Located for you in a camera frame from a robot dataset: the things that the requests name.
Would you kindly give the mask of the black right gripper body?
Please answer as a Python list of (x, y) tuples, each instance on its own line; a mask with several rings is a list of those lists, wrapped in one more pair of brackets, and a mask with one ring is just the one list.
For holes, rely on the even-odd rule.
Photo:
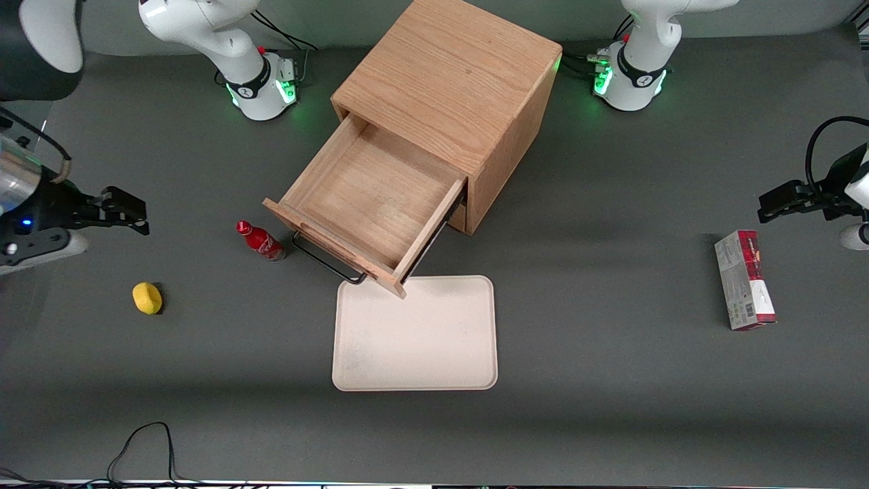
[(38, 266), (83, 254), (89, 242), (74, 214), (101, 211), (96, 198), (72, 183), (43, 181), (15, 210), (2, 214), (2, 266)]

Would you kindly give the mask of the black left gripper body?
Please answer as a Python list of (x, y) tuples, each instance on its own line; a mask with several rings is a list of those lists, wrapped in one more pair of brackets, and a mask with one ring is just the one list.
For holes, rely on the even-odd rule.
[(860, 204), (845, 192), (856, 177), (867, 177), (867, 145), (859, 147), (836, 159), (823, 179), (813, 176), (812, 156), (806, 159), (806, 179), (810, 189), (807, 211), (821, 211), (826, 221), (844, 216), (867, 220), (867, 204)]

